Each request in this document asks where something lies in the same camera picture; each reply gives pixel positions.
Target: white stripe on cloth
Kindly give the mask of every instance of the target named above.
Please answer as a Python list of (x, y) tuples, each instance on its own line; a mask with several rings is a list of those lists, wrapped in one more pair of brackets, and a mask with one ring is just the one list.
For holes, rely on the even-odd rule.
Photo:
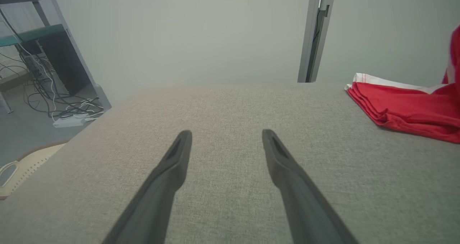
[[(399, 82), (392, 82), (391, 80), (385, 80), (381, 79), (369, 74), (365, 73), (356, 73), (355, 77), (353, 77), (353, 82), (362, 82), (362, 83), (368, 83), (368, 84), (374, 84), (374, 85), (382, 85), (382, 86), (391, 86), (391, 87), (399, 87), (399, 88), (406, 88), (406, 89), (415, 89), (415, 90), (420, 90), (425, 93), (431, 94), (435, 90), (442, 88), (448, 84), (439, 84), (433, 87), (421, 87), (421, 86), (416, 86), (416, 85), (410, 85), (410, 84), (404, 84), (404, 83), (399, 83)], [(348, 90), (349, 88), (352, 88), (351, 84), (347, 84), (345, 86), (345, 90)]]
[(447, 83), (454, 83), (455, 82), (455, 68), (452, 64), (452, 59), (449, 58), (449, 63), (447, 64), (446, 69), (447, 74)]

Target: power strip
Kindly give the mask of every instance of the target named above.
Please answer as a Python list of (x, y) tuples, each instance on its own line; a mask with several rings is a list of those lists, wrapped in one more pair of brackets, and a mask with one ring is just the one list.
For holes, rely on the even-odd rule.
[(85, 118), (76, 118), (71, 116), (69, 118), (59, 118), (56, 122), (53, 123), (55, 128), (71, 127), (71, 126), (81, 126), (85, 124)]

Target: black cable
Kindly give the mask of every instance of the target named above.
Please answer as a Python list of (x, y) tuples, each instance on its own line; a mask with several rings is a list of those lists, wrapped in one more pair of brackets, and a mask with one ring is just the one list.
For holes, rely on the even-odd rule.
[[(22, 62), (23, 64), (26, 64), (26, 62), (25, 62), (25, 60), (23, 59), (23, 57), (21, 56), (21, 54), (19, 54), (19, 58), (21, 59), (21, 61), (18, 61), (18, 62)], [(28, 70), (27, 65), (26, 65), (26, 69), (25, 69), (25, 70), (26, 70), (27, 77), (28, 77), (28, 78), (31, 78), (31, 75), (30, 75), (30, 72), (29, 72), (29, 70)], [(25, 82), (25, 83), (23, 83), (23, 101), (24, 101), (24, 103), (27, 104), (29, 107), (33, 108), (33, 107), (30, 105), (29, 95), (27, 95), (27, 92), (26, 92), (26, 86), (33, 85), (33, 82), (32, 82), (32, 84), (29, 84), (28, 81)], [(37, 102), (37, 101), (38, 101), (38, 103), (37, 103), (37, 105), (35, 106), (35, 108), (33, 108), (33, 109), (36, 109), (36, 108), (38, 107), (38, 105), (40, 105), (40, 100), (34, 100), (34, 101), (32, 101), (32, 102)]]
[(17, 61), (17, 62), (20, 62), (20, 63), (24, 63), (23, 61), (19, 61), (19, 60), (16, 60), (16, 59), (11, 58), (11, 57), (9, 57), (9, 56), (6, 56), (6, 55), (2, 54), (1, 52), (0, 52), (0, 55), (3, 55), (3, 56), (5, 56), (6, 58), (11, 59), (11, 60), (13, 60), (13, 61)]
[[(8, 19), (5, 17), (5, 14), (3, 13), (3, 11), (2, 11), (1, 9), (0, 9), (0, 14), (2, 15), (2, 17), (3, 17), (3, 19), (5, 20), (6, 24), (11, 28), (11, 30), (13, 31), (13, 33), (18, 37), (18, 40), (20, 40), (20, 42), (18, 42), (18, 43), (21, 45), (21, 43), (23, 42), (23, 39), (22, 39), (22, 38), (18, 35), (18, 33), (14, 30), (13, 26), (11, 26), (11, 24), (9, 23)], [(79, 108), (79, 107), (74, 106), (74, 104), (76, 104), (76, 105), (80, 104), (80, 105), (81, 105), (82, 102), (69, 103), (69, 102), (67, 102), (63, 97), (60, 97), (60, 96), (59, 96), (59, 93), (58, 93), (58, 89), (57, 89), (57, 87), (56, 87), (56, 83), (55, 83), (55, 81), (54, 81), (53, 78), (52, 78), (52, 73), (51, 73), (50, 70), (47, 68), (47, 66), (46, 66), (45, 64), (43, 64), (43, 60), (42, 60), (37, 54), (33, 54), (33, 55), (38, 59), (38, 62), (40, 63), (40, 65), (43, 66), (44, 72), (45, 72), (45, 73), (48, 73), (48, 74), (50, 75), (50, 78), (49, 78), (49, 79), (51, 80), (51, 83), (53, 84), (54, 90), (55, 90), (56, 92), (54, 93), (54, 96), (53, 96), (54, 98), (52, 99), (51, 96), (48, 94), (48, 92), (46, 92), (45, 87), (43, 87), (43, 85), (42, 85), (43, 81), (40, 81), (40, 79), (39, 79), (38, 77), (36, 77), (36, 75), (35, 75), (33, 72), (30, 72), (30, 74), (32, 74), (32, 76), (35, 78), (35, 80), (32, 79), (32, 85), (33, 85), (34, 89), (37, 91), (37, 93), (33, 93), (33, 94), (31, 94), (31, 95), (27, 95), (27, 92), (26, 92), (26, 90), (25, 90), (25, 85), (23, 85), (23, 87), (24, 87), (24, 93), (25, 93), (25, 95), (27, 95), (27, 103), (26, 103), (26, 104), (27, 104), (28, 106), (30, 106), (32, 109), (34, 109), (34, 110), (36, 110), (36, 111), (48, 113), (48, 117), (50, 117), (50, 118), (51, 118), (51, 117), (55, 117), (55, 116), (62, 116), (62, 115), (64, 115), (64, 114), (66, 114), (66, 113), (72, 113), (72, 115), (78, 114), (79, 112), (83, 112), (83, 113), (87, 113), (87, 114), (96, 114), (96, 113), (99, 113), (99, 112), (101, 112), (101, 111), (104, 110), (103, 108), (98, 107), (97, 104), (93, 103), (94, 100), (87, 101), (87, 99), (85, 99), (85, 98), (78, 97), (78, 96), (74, 96), (74, 97), (77, 97), (77, 98), (82, 98), (82, 99), (86, 100), (88, 103), (90, 103), (90, 104), (92, 104), (92, 105), (96, 105), (95, 107), (96, 107), (96, 108), (99, 108), (101, 111), (99, 111), (99, 112), (90, 111), (90, 110), (89, 110), (89, 105), (87, 105), (86, 110), (81, 109), (81, 108)], [(32, 95), (40, 95), (40, 96), (43, 98), (43, 100), (45, 101), (46, 106), (47, 106), (47, 111), (38, 110), (38, 109), (36, 109), (36, 108), (33, 108), (32, 105), (30, 105), (30, 97), (31, 97)], [(56, 101), (56, 95), (58, 95), (58, 99), (59, 99), (59, 100), (62, 100), (62, 102)], [(50, 110), (50, 107), (49, 107), (49, 104), (48, 104), (48, 101), (47, 101), (46, 99), (52, 100), (54, 103), (66, 104), (66, 105), (68, 105), (68, 106), (70, 106), (70, 107), (72, 107), (72, 108), (70, 108), (70, 109), (68, 109), (68, 110), (65, 110), (65, 111), (62, 111), (62, 110), (54, 110), (54, 111), (51, 111), (51, 110)]]
[(316, 37), (319, 35), (319, 31), (317, 32), (319, 13), (320, 13), (320, 10), (318, 10), (318, 13), (317, 13), (317, 23), (315, 25), (315, 36), (313, 37), (313, 42), (315, 41)]
[(18, 33), (16, 33), (16, 30), (14, 30), (13, 26), (11, 26), (10, 22), (8, 21), (8, 19), (6, 19), (5, 14), (3, 14), (3, 11), (1, 10), (1, 8), (0, 8), (0, 14), (3, 17), (3, 20), (5, 20), (6, 24), (8, 24), (8, 26), (11, 28), (11, 31), (13, 31), (13, 33), (18, 37), (18, 39), (21, 42), (24, 42), (23, 39), (18, 35)]
[(19, 54), (19, 58), (21, 59), (22, 63), (26, 65), (26, 73), (28, 75), (28, 78), (31, 78), (33, 80), (31, 72), (29, 71), (28, 66), (26, 64), (26, 61), (23, 59), (23, 56), (21, 54)]
[(23, 68), (23, 69), (25, 69), (25, 68), (24, 68), (24, 67), (22, 67), (22, 66), (17, 66), (17, 65), (8, 65), (8, 66), (6, 66), (6, 65), (4, 65), (4, 64), (2, 64), (2, 63), (0, 63), (0, 64), (3, 66), (3, 68), (1, 68), (1, 69), (0, 69), (0, 72), (2, 71), (2, 69), (5, 69), (5, 68), (7, 68), (7, 69), (9, 69), (10, 71), (12, 71), (12, 72), (16, 73), (16, 75), (18, 75), (18, 77), (21, 77), (21, 76), (19, 75), (19, 73), (17, 73), (17, 72), (15, 72), (15, 71), (13, 71), (12, 69), (10, 69), (10, 67), (20, 67), (20, 68)]

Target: white cable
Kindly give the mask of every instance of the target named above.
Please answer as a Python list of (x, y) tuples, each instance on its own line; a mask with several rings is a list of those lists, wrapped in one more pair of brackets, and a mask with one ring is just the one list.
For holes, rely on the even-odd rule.
[(96, 119), (98, 119), (98, 118), (85, 118), (85, 122), (94, 121)]
[(91, 117), (91, 116), (100, 115), (100, 114), (103, 114), (103, 113), (104, 113), (104, 111), (101, 111), (101, 112), (99, 112), (99, 113), (95, 113), (95, 114), (92, 114), (92, 115), (87, 115), (87, 116), (78, 116), (77, 114), (74, 114), (74, 116), (75, 116), (76, 118), (89, 118), (89, 117)]
[[(41, 64), (39, 64), (39, 65), (43, 68), (43, 72), (45, 73), (45, 75), (51, 80), (51, 92), (53, 92), (53, 105), (54, 105), (54, 111), (56, 111), (56, 102), (54, 102), (54, 99), (56, 98), (56, 93), (55, 93), (54, 90), (53, 90), (53, 82), (54, 82), (54, 80), (51, 79), (51, 77), (50, 77), (50, 76), (48, 75), (48, 73), (46, 72), (45, 68), (44, 68)], [(54, 111), (51, 112), (51, 119), (53, 120), (53, 122), (56, 122), (56, 120), (54, 119), (54, 116), (53, 116), (53, 115), (54, 115)]]
[[(53, 119), (53, 121), (56, 122), (56, 120), (54, 119), (54, 116), (53, 116), (53, 115), (54, 115), (54, 112), (56, 111), (56, 102), (54, 101), (55, 98), (56, 98), (56, 93), (55, 93), (54, 90), (53, 90), (53, 82), (54, 82), (54, 80), (51, 79), (51, 77), (48, 75), (48, 73), (46, 72), (45, 67), (44, 67), (42, 64), (40, 64), (39, 61), (35, 60), (35, 58), (33, 58), (32, 54), (31, 54), (30, 52), (28, 52), (28, 51), (24, 48), (24, 46), (22, 46), (20, 39), (13, 33), (13, 31), (11, 31), (11, 33), (13, 34), (14, 38), (16, 38), (16, 40), (18, 41), (18, 45), (19, 45), (26, 53), (28, 53), (28, 54), (32, 57), (32, 59), (35, 61), (35, 63), (38, 64), (38, 65), (43, 69), (43, 72), (45, 73), (45, 75), (51, 80), (51, 92), (53, 93), (53, 106), (54, 106), (54, 110), (53, 110), (53, 112), (51, 113), (51, 119)], [(54, 70), (54, 69), (52, 69), (52, 68), (49, 69), (49, 70), (50, 70), (50, 72), (56, 72), (56, 70)], [(103, 109), (102, 106), (98, 106), (98, 105), (94, 105), (93, 103), (89, 103), (89, 102), (94, 101), (94, 100), (95, 100), (95, 98), (92, 99), (92, 100), (91, 100), (90, 98), (87, 98), (86, 100), (83, 100), (83, 101), (82, 101), (83, 103), (80, 105), (80, 108), (81, 108), (82, 106), (84, 106), (84, 105), (92, 105), (92, 106), (95, 106), (95, 107), (98, 107), (98, 108), (102, 108), (102, 109)], [(85, 116), (85, 118), (89, 118), (90, 116), (95, 116), (95, 115), (99, 115), (99, 114), (103, 114), (103, 113), (104, 113), (104, 111), (99, 112), (99, 113), (95, 113), (95, 114), (92, 114), (92, 115), (89, 115), (89, 113), (87, 113), (88, 115)]]
[[(18, 164), (18, 163), (19, 163), (19, 161), (13, 161), (13, 162), (10, 162), (10, 163), (4, 165), (4, 166), (1, 167), (1, 169), (0, 169), (0, 175), (2, 175), (3, 172), (5, 172), (8, 168), (10, 168), (10, 167), (12, 167), (12, 166), (14, 166), (14, 165), (16, 165), (16, 164)], [(11, 178), (13, 177), (13, 175), (16, 173), (16, 170), (18, 170), (18, 166), (16, 166), (16, 169), (13, 171), (13, 173), (10, 175), (10, 177), (5, 181), (5, 183), (3, 183), (3, 185), (0, 185), (0, 188), (4, 187), (4, 186), (8, 183), (8, 181), (10, 181), (10, 179), (11, 179)]]

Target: metal pole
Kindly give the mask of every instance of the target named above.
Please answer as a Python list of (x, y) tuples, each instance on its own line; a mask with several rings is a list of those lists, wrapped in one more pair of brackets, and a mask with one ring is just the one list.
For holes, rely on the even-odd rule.
[(3, 104), (3, 107), (6, 109), (6, 111), (10, 114), (13, 113), (13, 110), (11, 110), (10, 106), (8, 105), (8, 102), (6, 101), (5, 97), (3, 96), (3, 93), (0, 92), (0, 102)]
[(32, 4), (38, 13), (38, 16), (40, 16), (41, 21), (43, 21), (43, 24), (45, 25), (45, 27), (49, 27), (50, 23), (48, 22), (48, 19), (46, 18), (45, 13), (43, 12), (43, 8), (41, 8), (40, 3), (36, 0), (36, 1), (33, 1)]

